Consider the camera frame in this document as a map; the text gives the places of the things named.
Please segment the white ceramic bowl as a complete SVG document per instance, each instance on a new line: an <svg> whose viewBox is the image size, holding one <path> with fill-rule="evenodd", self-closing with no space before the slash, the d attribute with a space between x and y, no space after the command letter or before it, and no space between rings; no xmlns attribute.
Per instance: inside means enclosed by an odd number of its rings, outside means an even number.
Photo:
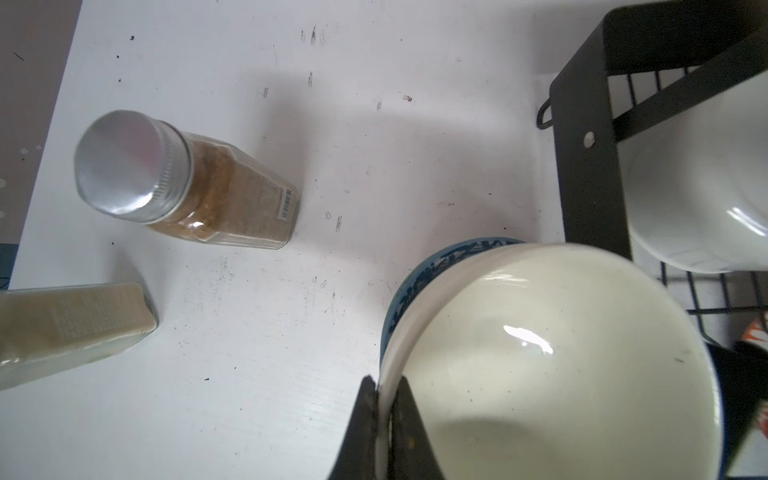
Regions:
<svg viewBox="0 0 768 480"><path fill-rule="evenodd" d="M632 238L696 273L767 268L767 76L618 146Z"/></svg>

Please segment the cream ceramic bowl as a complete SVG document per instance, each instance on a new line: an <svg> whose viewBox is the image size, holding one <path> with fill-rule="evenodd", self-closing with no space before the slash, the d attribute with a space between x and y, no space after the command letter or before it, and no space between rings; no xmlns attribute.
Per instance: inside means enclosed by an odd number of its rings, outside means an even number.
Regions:
<svg viewBox="0 0 768 480"><path fill-rule="evenodd" d="M447 479L715 479L713 362L631 261L577 244L499 247L419 293L380 363L381 427L405 376Z"/></svg>

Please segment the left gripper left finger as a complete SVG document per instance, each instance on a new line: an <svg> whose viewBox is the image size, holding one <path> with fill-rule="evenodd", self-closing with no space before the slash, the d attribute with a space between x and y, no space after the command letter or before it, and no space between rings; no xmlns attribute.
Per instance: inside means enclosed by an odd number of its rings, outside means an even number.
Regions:
<svg viewBox="0 0 768 480"><path fill-rule="evenodd" d="M351 417L329 480L375 478L378 392L371 376L362 379Z"/></svg>

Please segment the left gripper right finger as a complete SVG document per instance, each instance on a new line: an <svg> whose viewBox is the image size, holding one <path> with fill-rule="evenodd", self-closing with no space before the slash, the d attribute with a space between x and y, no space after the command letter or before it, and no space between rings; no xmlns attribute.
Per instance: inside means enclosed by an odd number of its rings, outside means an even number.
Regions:
<svg viewBox="0 0 768 480"><path fill-rule="evenodd" d="M389 478L444 479L405 376L399 382L391 410Z"/></svg>

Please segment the blue patterned ceramic bowl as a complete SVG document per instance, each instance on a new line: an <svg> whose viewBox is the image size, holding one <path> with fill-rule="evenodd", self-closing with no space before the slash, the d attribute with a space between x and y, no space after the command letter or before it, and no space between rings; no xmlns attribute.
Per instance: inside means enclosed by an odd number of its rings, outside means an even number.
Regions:
<svg viewBox="0 0 768 480"><path fill-rule="evenodd" d="M767 313L761 313L754 319L741 339L736 343L735 350L746 356L754 371L753 380L759 391L759 406L756 414L756 426L764 437L767 437Z"/></svg>

